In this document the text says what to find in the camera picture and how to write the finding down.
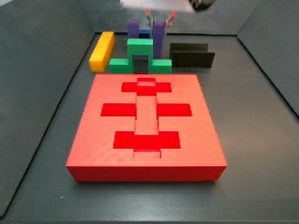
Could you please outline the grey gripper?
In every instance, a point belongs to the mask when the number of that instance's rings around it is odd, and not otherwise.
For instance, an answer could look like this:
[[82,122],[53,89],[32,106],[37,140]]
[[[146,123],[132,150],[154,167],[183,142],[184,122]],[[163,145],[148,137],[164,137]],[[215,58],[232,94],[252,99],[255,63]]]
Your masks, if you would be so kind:
[[174,24],[176,16],[175,11],[192,12],[190,0],[120,0],[120,4],[126,8],[146,9],[144,15],[147,17],[150,27],[152,27],[154,24],[151,10],[171,11],[168,18],[166,19],[166,29],[168,29]]

